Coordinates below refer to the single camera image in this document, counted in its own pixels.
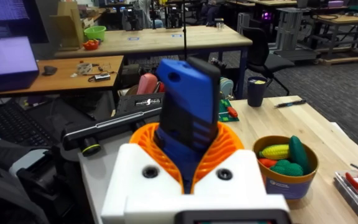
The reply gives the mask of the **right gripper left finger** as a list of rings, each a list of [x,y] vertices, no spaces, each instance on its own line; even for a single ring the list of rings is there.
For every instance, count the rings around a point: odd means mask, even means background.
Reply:
[[[154,142],[158,123],[120,146],[101,210],[103,223],[174,223],[184,192],[179,169]]]

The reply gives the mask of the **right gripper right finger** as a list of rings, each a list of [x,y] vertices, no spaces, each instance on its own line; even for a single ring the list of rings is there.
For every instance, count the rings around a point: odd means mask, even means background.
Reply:
[[[218,123],[218,134],[202,156],[191,185],[191,194],[241,193],[251,183],[262,187],[255,153],[246,149],[239,136],[226,124]]]

